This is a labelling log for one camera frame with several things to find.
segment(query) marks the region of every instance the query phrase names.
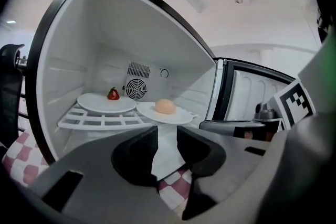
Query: round fan grille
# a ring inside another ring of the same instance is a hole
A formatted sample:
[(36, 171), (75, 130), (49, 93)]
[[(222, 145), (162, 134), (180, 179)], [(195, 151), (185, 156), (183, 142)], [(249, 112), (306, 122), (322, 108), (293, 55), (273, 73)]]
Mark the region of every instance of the round fan grille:
[(126, 94), (128, 97), (138, 100), (147, 92), (146, 83), (141, 79), (132, 79), (126, 85)]

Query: chair backrest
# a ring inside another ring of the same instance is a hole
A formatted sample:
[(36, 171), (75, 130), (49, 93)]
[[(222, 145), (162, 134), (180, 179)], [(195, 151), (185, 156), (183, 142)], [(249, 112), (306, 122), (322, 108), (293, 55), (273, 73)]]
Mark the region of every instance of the chair backrest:
[(7, 44), (0, 49), (0, 142), (7, 148), (18, 138), (18, 109), (22, 72), (17, 69), (24, 45)]

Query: white wire shelf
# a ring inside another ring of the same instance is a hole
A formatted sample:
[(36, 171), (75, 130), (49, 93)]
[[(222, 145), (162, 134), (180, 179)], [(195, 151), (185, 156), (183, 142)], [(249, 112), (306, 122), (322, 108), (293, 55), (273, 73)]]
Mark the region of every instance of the white wire shelf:
[(129, 130), (153, 125), (136, 110), (122, 114), (99, 114), (75, 104), (58, 122), (58, 127), (85, 131)]

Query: white plate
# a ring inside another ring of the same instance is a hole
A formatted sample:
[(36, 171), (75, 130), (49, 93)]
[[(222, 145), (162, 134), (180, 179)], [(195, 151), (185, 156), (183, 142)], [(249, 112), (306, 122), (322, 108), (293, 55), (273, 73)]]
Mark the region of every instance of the white plate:
[(171, 115), (162, 114), (156, 111), (154, 102), (140, 102), (136, 107), (145, 117), (162, 123), (186, 124), (193, 120), (193, 116), (179, 106), (176, 107), (176, 113)]
[(135, 109), (137, 103), (125, 96), (119, 100), (109, 100), (106, 95), (98, 93), (85, 93), (77, 98), (77, 102), (83, 108), (98, 113), (123, 113)]

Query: brown egg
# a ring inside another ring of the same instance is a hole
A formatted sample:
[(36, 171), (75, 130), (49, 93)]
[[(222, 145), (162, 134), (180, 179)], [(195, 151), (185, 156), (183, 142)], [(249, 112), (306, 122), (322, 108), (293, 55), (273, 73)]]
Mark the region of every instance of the brown egg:
[(160, 99), (155, 103), (155, 109), (162, 114), (171, 115), (176, 112), (176, 105), (168, 99)]

